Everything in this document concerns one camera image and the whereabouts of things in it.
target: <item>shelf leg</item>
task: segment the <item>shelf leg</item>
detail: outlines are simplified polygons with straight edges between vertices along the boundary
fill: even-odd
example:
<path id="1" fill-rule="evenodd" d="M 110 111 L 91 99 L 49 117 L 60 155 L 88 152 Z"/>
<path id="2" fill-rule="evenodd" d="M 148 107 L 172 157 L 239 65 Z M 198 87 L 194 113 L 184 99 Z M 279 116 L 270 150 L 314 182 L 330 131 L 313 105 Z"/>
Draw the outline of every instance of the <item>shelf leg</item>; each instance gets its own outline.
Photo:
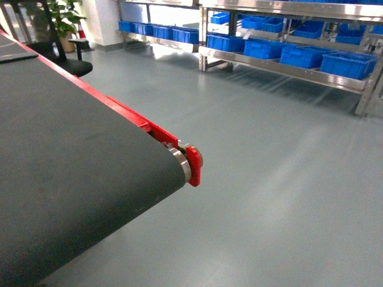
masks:
<path id="1" fill-rule="evenodd" d="M 237 22 L 238 22 L 238 13 L 230 12 L 230 20 L 229 20 L 229 35 L 235 36 L 237 33 Z"/>
<path id="2" fill-rule="evenodd" d="M 151 17 L 150 17 L 150 4 L 146 4 L 146 15 L 148 17 L 148 23 L 151 22 Z"/>
<path id="3" fill-rule="evenodd" d="M 324 22 L 324 23 L 323 23 L 323 27 L 322 27 L 321 36 L 319 37 L 319 40 L 323 40 L 323 38 L 324 38 L 324 33 L 325 33 L 325 31 L 326 31 L 326 27 L 327 27 L 327 22 Z"/>
<path id="4" fill-rule="evenodd" d="M 282 32 L 279 35 L 279 41 L 280 42 L 283 42 L 283 40 L 285 38 L 285 35 L 287 33 L 287 29 L 288 29 L 287 27 L 289 27 L 288 23 L 290 23 L 290 19 L 288 19 L 288 18 L 283 19 L 283 28 L 282 28 Z"/>
<path id="5" fill-rule="evenodd" d="M 206 46 L 208 37 L 208 16 L 209 8 L 199 8 L 199 44 Z M 208 69 L 208 58 L 203 55 L 199 55 L 199 69 L 202 72 L 206 72 Z"/>
<path id="6" fill-rule="evenodd" d="M 122 10 L 121 10 L 121 2 L 117 2 L 117 11 L 118 11 L 118 17 L 120 19 L 120 21 L 122 21 Z M 121 35 L 122 36 L 122 47 L 124 50 L 126 50 L 126 36 L 125 35 Z"/>
<path id="7" fill-rule="evenodd" d="M 287 28 L 287 31 L 285 33 L 286 36 L 282 35 L 281 42 L 283 42 L 283 41 L 287 42 L 288 36 L 290 36 L 291 24 L 293 23 L 293 19 L 287 19 L 287 21 L 288 21 L 288 28 Z"/>
<path id="8" fill-rule="evenodd" d="M 199 69 L 202 72 L 206 72 L 208 69 L 208 58 L 203 55 L 199 55 Z"/>
<path id="9" fill-rule="evenodd" d="M 206 46 L 206 39 L 208 34 L 208 14 L 208 8 L 199 8 L 199 44 L 203 46 Z"/>
<path id="10" fill-rule="evenodd" d="M 375 65 L 374 70 L 372 71 L 372 74 L 370 78 L 367 80 L 366 86 L 364 88 L 364 92 L 361 95 L 361 99 L 358 103 L 358 106 L 355 110 L 355 113 L 357 115 L 361 115 L 364 117 L 367 112 L 367 107 L 369 107 L 371 98 L 379 97 L 379 84 L 381 82 L 383 72 L 383 51 L 379 55 L 379 59 Z"/>
<path id="11" fill-rule="evenodd" d="M 382 90 L 383 90 L 383 77 L 380 77 L 380 79 L 376 85 L 376 88 L 375 88 L 374 92 L 372 93 L 371 100 L 366 107 L 366 115 L 368 115 L 369 112 L 372 111 L 372 109 L 375 107 L 376 103 L 379 100 L 382 100 L 380 98 L 380 96 L 382 94 Z"/>
<path id="12" fill-rule="evenodd" d="M 367 40 L 368 40 L 368 36 L 370 34 L 370 31 L 372 31 L 372 26 L 367 26 L 366 30 L 363 33 L 363 37 L 362 37 L 362 39 L 360 41 L 358 52 L 363 53 L 363 49 L 364 49 L 364 47 L 367 44 Z"/>

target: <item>blue storage crate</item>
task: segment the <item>blue storage crate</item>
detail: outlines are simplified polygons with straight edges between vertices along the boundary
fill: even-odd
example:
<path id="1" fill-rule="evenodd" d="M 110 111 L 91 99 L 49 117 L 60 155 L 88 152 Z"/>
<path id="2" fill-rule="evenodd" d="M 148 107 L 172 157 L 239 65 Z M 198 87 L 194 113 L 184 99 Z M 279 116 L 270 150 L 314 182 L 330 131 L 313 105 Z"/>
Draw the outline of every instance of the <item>blue storage crate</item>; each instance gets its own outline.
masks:
<path id="1" fill-rule="evenodd" d="M 134 25 L 132 22 L 127 21 L 118 21 L 118 29 L 124 32 L 133 32 L 134 33 Z"/>
<path id="2" fill-rule="evenodd" d="M 210 22 L 213 24 L 223 24 L 227 23 L 230 20 L 230 14 L 229 13 L 218 13 L 212 17 L 210 17 Z"/>
<path id="3" fill-rule="evenodd" d="M 309 27 L 323 27 L 324 22 L 323 21 L 304 21 L 303 25 L 309 26 Z"/>
<path id="4" fill-rule="evenodd" d="M 135 27 L 135 33 L 146 35 L 146 36 L 153 36 L 153 25 L 152 24 L 146 24 L 146 23 L 134 23 Z"/>
<path id="5" fill-rule="evenodd" d="M 153 36 L 173 40 L 173 28 L 169 26 L 153 26 Z"/>
<path id="6" fill-rule="evenodd" d="M 338 43 L 345 43 L 345 44 L 352 44 L 352 45 L 360 45 L 362 36 L 356 37 L 356 36 L 341 36 L 338 35 L 335 38 L 335 42 Z"/>
<path id="7" fill-rule="evenodd" d="M 375 26 L 371 33 L 383 35 L 383 26 Z"/>
<path id="8" fill-rule="evenodd" d="M 351 30 L 347 24 L 342 24 L 339 26 L 335 42 L 359 45 L 365 30 L 364 25 L 361 25 L 358 30 Z"/>
<path id="9" fill-rule="evenodd" d="M 323 54 L 332 53 L 333 50 L 318 47 L 284 47 L 282 49 L 282 64 L 312 69 L 321 65 Z"/>
<path id="10" fill-rule="evenodd" d="M 283 29 L 282 18 L 268 18 L 262 23 L 262 30 L 266 32 L 279 33 Z"/>
<path id="11" fill-rule="evenodd" d="M 373 55 L 347 52 L 325 54 L 320 71 L 361 80 L 371 74 L 377 59 Z"/>
<path id="12" fill-rule="evenodd" d="M 199 34 L 197 29 L 173 28 L 173 40 L 177 42 L 198 44 Z"/>
<path id="13" fill-rule="evenodd" d="M 248 17 L 242 20 L 242 28 L 260 30 L 266 20 L 266 17 Z"/>
<path id="14" fill-rule="evenodd" d="M 247 15 L 247 14 L 238 14 L 238 19 L 245 19 L 245 18 L 249 18 L 249 17 L 252 17 L 252 15 Z"/>
<path id="15" fill-rule="evenodd" d="M 310 39 L 318 39 L 322 34 L 321 26 L 307 26 L 301 25 L 294 31 L 294 36 L 304 37 Z"/>
<path id="16" fill-rule="evenodd" d="M 316 3 L 343 3 L 346 4 L 347 0 L 290 0 L 293 2 L 316 2 Z"/>
<path id="17" fill-rule="evenodd" d="M 367 28 L 366 25 L 358 25 L 356 26 L 358 29 L 350 29 L 349 24 L 341 24 L 338 28 L 338 33 L 344 33 L 344 32 L 349 32 L 349 31 L 359 31 L 359 32 L 364 32 Z"/>
<path id="18" fill-rule="evenodd" d="M 282 49 L 295 44 L 268 41 L 264 39 L 249 39 L 245 42 L 244 55 L 258 59 L 277 59 L 281 57 Z"/>
<path id="19" fill-rule="evenodd" d="M 363 5 L 383 5 L 383 0 L 358 0 L 358 4 L 363 4 Z"/>
<path id="20" fill-rule="evenodd" d="M 245 40 L 236 36 L 209 34 L 206 46 L 227 52 L 243 52 Z"/>

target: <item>gray floor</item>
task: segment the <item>gray floor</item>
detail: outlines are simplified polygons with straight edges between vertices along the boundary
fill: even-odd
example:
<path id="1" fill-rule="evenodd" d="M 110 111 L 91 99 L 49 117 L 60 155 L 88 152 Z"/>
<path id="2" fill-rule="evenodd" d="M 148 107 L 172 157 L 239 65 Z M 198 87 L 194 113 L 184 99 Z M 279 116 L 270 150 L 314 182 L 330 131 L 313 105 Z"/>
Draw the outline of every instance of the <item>gray floor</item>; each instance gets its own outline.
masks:
<path id="1" fill-rule="evenodd" d="M 185 186 L 49 286 L 383 286 L 383 121 L 358 96 L 160 48 L 91 52 L 83 77 L 203 153 Z"/>

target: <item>black conveyor belt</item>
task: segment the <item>black conveyor belt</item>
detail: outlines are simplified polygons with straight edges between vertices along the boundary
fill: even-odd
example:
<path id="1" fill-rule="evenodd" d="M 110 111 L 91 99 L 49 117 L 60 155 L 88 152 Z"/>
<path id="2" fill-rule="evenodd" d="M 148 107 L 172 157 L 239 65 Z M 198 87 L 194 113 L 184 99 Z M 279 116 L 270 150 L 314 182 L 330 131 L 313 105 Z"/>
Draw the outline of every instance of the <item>black conveyor belt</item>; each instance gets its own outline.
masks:
<path id="1" fill-rule="evenodd" d="M 0 35 L 0 56 L 25 53 L 25 50 L 12 40 Z"/>
<path id="2" fill-rule="evenodd" d="M 38 282 L 184 185 L 163 145 L 38 59 L 0 65 L 0 85 L 0 286 Z"/>

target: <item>white wall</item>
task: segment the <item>white wall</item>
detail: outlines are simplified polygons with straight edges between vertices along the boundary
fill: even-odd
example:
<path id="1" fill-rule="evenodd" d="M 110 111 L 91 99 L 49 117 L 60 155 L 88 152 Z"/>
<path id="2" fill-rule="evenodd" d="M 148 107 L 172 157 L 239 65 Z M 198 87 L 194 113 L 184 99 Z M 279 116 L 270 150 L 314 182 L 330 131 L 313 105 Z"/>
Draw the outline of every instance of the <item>white wall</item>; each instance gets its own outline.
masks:
<path id="1" fill-rule="evenodd" d="M 113 0 L 86 0 L 80 7 L 83 20 L 83 29 L 87 39 L 99 45 L 112 45 L 121 43 L 115 31 L 118 29 L 117 3 Z"/>
<path id="2" fill-rule="evenodd" d="M 145 5 L 131 3 L 120 3 L 120 5 L 122 20 L 147 22 Z M 83 28 L 90 42 L 103 46 L 122 42 L 115 32 L 118 30 L 118 21 L 120 20 L 115 0 L 85 0 L 80 10 L 87 17 L 87 20 L 83 22 Z M 199 22 L 198 10 L 152 5 L 150 11 L 152 23 L 182 26 Z"/>

